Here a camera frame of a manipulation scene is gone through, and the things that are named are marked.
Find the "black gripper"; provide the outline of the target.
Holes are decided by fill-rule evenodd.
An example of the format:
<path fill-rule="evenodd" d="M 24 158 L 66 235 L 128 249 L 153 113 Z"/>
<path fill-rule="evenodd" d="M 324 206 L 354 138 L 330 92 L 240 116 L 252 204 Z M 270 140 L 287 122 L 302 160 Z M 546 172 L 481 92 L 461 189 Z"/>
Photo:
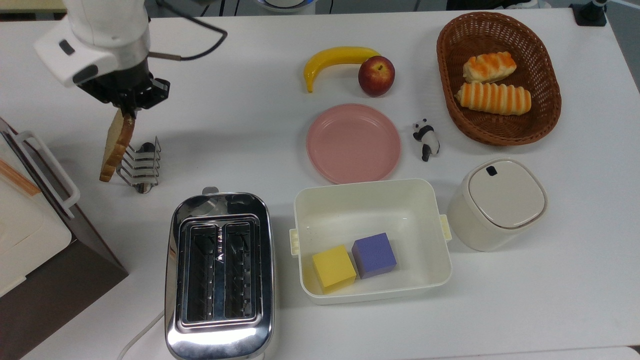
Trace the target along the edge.
<path fill-rule="evenodd" d="M 170 82 L 150 75 L 147 59 L 124 70 L 87 80 L 78 88 L 103 104 L 112 104 L 121 116 L 137 118 L 137 111 L 148 110 L 169 98 Z"/>

